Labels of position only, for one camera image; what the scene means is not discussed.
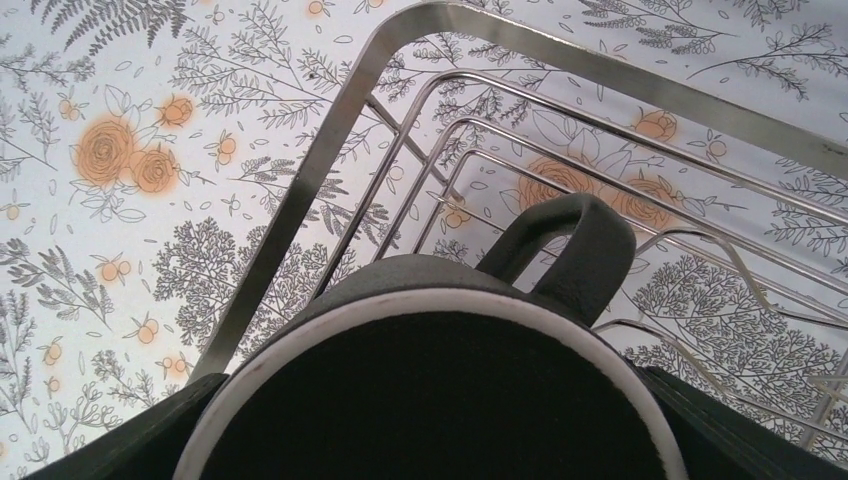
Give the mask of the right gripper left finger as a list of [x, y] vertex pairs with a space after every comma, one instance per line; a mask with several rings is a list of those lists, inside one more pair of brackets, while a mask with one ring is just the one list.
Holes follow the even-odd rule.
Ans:
[[149, 410], [27, 477], [29, 479], [170, 479], [223, 373], [203, 376]]

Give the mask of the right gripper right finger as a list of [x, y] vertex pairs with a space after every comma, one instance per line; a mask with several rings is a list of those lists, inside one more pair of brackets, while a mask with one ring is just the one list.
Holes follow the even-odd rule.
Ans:
[[677, 440], [691, 479], [838, 480], [847, 471], [777, 436], [658, 367], [636, 372]]

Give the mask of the black matte mug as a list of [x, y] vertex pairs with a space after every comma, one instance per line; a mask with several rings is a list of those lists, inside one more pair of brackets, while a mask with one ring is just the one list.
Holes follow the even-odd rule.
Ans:
[[476, 267], [397, 255], [310, 302], [222, 385], [177, 479], [683, 479], [635, 369], [592, 331], [635, 257], [590, 194]]

